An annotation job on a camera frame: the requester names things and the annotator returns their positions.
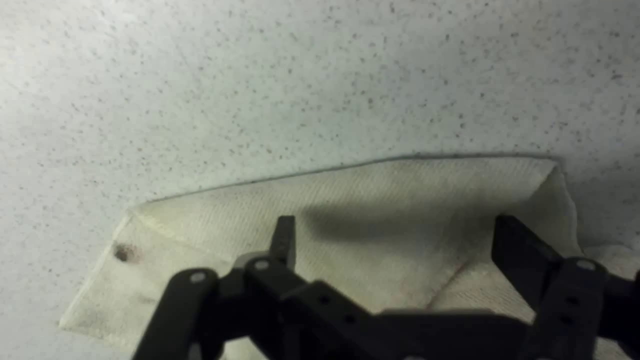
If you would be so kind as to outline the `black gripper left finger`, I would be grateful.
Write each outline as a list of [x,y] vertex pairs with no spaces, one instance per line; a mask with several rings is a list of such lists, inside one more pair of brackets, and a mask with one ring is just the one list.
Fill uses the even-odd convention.
[[148,322],[134,360],[223,360],[248,337],[268,360],[375,360],[356,332],[365,309],[326,281],[294,271],[296,218],[280,215],[264,254],[226,275],[176,271]]

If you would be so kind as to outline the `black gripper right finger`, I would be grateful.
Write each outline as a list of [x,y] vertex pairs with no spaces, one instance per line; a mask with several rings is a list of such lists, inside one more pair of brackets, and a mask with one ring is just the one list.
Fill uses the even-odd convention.
[[520,360],[597,360],[613,340],[640,360],[640,281],[597,260],[562,255],[516,215],[494,220],[492,261],[535,309]]

